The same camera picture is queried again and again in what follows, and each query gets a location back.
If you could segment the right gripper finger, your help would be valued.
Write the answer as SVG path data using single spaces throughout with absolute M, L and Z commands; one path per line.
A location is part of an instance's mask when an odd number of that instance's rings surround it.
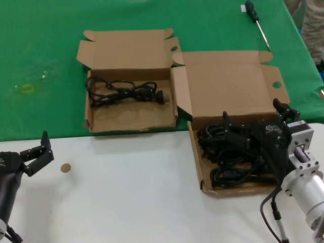
M 278 113 L 278 120 L 283 122 L 297 122 L 300 120 L 300 112 L 292 109 L 289 104 L 281 103 L 277 98 L 273 99 L 273 106 Z
M 224 138 L 227 142 L 241 149 L 251 149 L 251 139 L 244 124 L 236 126 L 226 111 L 223 112 Z

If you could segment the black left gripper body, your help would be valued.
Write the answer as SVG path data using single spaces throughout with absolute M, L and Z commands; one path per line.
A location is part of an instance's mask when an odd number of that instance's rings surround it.
M 9 221 L 21 184 L 26 154 L 1 152 L 1 220 Z

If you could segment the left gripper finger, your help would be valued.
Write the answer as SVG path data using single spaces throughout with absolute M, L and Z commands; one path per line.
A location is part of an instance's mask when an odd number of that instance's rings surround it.
M 43 132 L 40 146 L 20 152 L 20 157 L 23 161 L 22 171 L 29 177 L 35 175 L 53 161 L 54 154 L 51 148 L 48 132 Z

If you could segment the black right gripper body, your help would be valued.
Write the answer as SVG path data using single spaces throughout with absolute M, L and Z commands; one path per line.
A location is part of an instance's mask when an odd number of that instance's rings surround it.
M 251 123 L 251 136 L 260 146 L 261 155 L 280 184 L 290 169 L 288 121 L 291 119 L 277 118 Z

